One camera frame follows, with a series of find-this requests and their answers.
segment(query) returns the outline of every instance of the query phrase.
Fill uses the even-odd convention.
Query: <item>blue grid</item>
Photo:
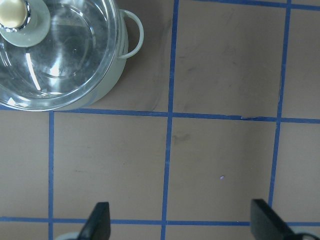
[[[287,3],[257,1],[257,0],[195,0],[195,1],[218,2],[218,3],[224,3],[224,4],[238,4],[238,5],[251,5],[251,6],[265,6],[265,7],[286,9],[283,50],[282,50],[282,63],[281,63],[281,84],[280,84],[279,102],[278,102],[276,117],[265,117],[265,116],[242,117],[240,115],[180,113],[180,112],[173,111],[174,110],[173,109],[174,108],[174,81],[175,81],[175,59],[176,59],[176,45],[177,45],[179,0],[174,0],[174,5],[173,5],[168,112],[88,109],[88,108],[64,111],[64,113],[166,117],[167,118],[166,152],[165,152],[165,167],[164,167],[164,177],[163,177],[163,200],[162,200],[161,220],[129,220],[129,219],[112,219],[111,220],[112,224],[118,224],[118,225],[161,226],[161,240],[166,239],[167,226],[249,226],[250,225],[250,222],[248,221],[172,221],[172,220],[167,220],[167,204],[168,204],[168,187],[169,187],[173,118],[274,122],[276,124],[276,130],[275,130],[275,137],[274,137],[273,159],[272,159],[269,198],[268,198],[268,203],[270,206],[272,206],[273,204],[273,197],[274,197],[279,138],[281,133],[281,123],[320,124],[320,119],[282,117],[291,9],[320,11],[320,6],[292,4],[291,0],[287,0]],[[14,111],[11,108],[7,108],[5,106],[0,106],[0,110]],[[55,130],[54,121],[55,121],[55,112],[51,111],[49,112],[48,218],[6,217],[6,216],[0,217],[0,222],[48,223],[48,239],[49,240],[53,240],[54,224],[57,224],[57,223],[84,224],[86,222],[86,219],[54,218],[54,130]],[[288,225],[302,226],[302,227],[320,227],[320,222],[288,222]]]

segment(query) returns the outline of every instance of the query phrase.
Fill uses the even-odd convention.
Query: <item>gold knob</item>
[[[24,0],[0,0],[0,24],[5,28],[21,27],[28,15]]]

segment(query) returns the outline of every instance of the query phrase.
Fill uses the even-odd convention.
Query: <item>transparent pot lid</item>
[[[85,96],[114,59],[117,19],[112,0],[0,1],[0,102],[45,111]]]

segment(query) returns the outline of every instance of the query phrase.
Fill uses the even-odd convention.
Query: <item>pot handle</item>
[[[125,55],[119,56],[120,59],[128,59],[128,58],[131,58],[133,55],[135,55],[137,52],[139,52],[139,50],[141,49],[142,43],[144,42],[144,38],[145,38],[145,32],[140,19],[134,13],[128,10],[123,10],[123,9],[121,9],[120,11],[123,13],[124,17],[128,17],[135,21],[135,23],[138,25],[139,32],[140,32],[139,42],[135,47],[135,49],[133,49],[131,52],[128,52]]]

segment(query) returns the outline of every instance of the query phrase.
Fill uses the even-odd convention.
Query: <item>cooking pot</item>
[[[125,17],[140,33],[129,53]],[[0,34],[0,103],[35,112],[96,102],[144,40],[114,0],[1,0]]]

